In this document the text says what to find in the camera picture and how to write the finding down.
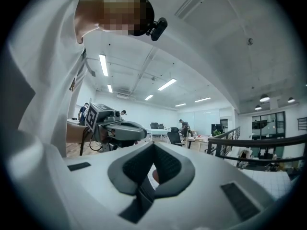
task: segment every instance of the window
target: window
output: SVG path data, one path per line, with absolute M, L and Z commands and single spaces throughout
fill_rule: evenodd
M 273 113 L 252 117 L 252 139 L 279 139 L 285 137 L 285 113 Z M 260 159 L 271 159 L 273 153 L 278 158 L 283 156 L 284 147 L 277 148 L 252 148 L 252 155 Z

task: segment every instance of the black head-mounted camera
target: black head-mounted camera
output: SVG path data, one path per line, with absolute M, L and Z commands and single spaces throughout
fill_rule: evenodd
M 153 24 L 146 32 L 146 35 L 147 36 L 151 35 L 152 40 L 157 41 L 166 28 L 167 28 L 166 18 L 162 17 L 157 22 L 156 21 L 153 22 Z

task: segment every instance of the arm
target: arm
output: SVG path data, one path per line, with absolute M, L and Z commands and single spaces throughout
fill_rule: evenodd
M 71 123 L 67 123 L 66 130 L 66 142 L 67 143 L 81 143 L 83 137 L 83 131 L 86 126 L 79 126 Z M 92 132 L 86 137 L 85 142 L 90 141 L 92 137 Z M 108 131 L 106 129 L 100 128 L 100 139 L 103 141 L 107 138 Z
M 67 143 L 81 143 L 83 131 L 85 130 L 86 126 L 79 126 L 75 124 L 67 123 L 67 130 L 66 130 L 66 142 Z M 90 133 L 85 141 L 90 141 L 92 137 L 92 133 Z

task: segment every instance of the table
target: table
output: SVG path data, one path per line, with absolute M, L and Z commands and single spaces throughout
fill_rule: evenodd
M 67 119 L 67 122 L 68 123 L 71 123 L 71 124 L 75 124 L 75 125 L 78 125 L 79 124 L 79 120 L 77 119 L 77 120 L 72 120 L 71 118 L 68 118 Z
M 160 135 L 160 140 L 162 140 L 163 135 L 167 135 L 168 132 L 170 132 L 169 129 L 158 129 L 158 128 L 147 128 L 146 129 L 147 134 L 150 134 L 150 141 L 153 140 L 153 135 Z
M 196 138 L 194 138 L 194 137 L 187 137 L 186 141 L 188 142 L 187 143 L 188 149 L 190 149 L 192 142 L 195 142 L 195 141 L 199 142 L 200 143 L 199 151 L 201 151 L 201 143 L 208 144 L 208 136 L 201 136 L 201 137 L 196 137 Z

